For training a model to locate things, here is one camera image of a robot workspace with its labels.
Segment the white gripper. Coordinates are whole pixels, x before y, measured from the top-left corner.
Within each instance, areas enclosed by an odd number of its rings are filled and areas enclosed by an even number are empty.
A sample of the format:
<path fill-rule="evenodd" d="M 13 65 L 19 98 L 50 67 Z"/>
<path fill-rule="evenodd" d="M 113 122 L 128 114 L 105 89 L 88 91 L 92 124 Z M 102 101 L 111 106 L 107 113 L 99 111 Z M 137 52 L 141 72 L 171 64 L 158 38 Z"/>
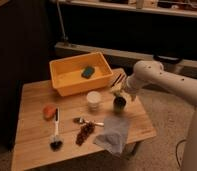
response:
<path fill-rule="evenodd" d="M 128 76 L 124 81 L 117 83 L 114 85 L 110 92 L 116 96 L 119 96 L 122 92 L 125 92 L 130 95 L 132 101 L 135 100 L 137 89 L 134 87 L 134 77 Z"/>

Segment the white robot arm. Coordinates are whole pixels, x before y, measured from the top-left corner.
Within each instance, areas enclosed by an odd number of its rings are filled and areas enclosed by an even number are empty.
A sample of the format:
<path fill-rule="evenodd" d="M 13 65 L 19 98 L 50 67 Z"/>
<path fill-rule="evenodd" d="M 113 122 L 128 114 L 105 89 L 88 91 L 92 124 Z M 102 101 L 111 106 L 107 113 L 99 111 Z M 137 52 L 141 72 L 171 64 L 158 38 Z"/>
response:
<path fill-rule="evenodd" d="M 126 92 L 134 100 L 137 92 L 148 84 L 156 84 L 195 107 L 188 129 L 181 171 L 197 171 L 197 79 L 167 72 L 163 64 L 157 61 L 138 61 L 133 66 L 133 73 L 113 86 L 112 92 Z"/>

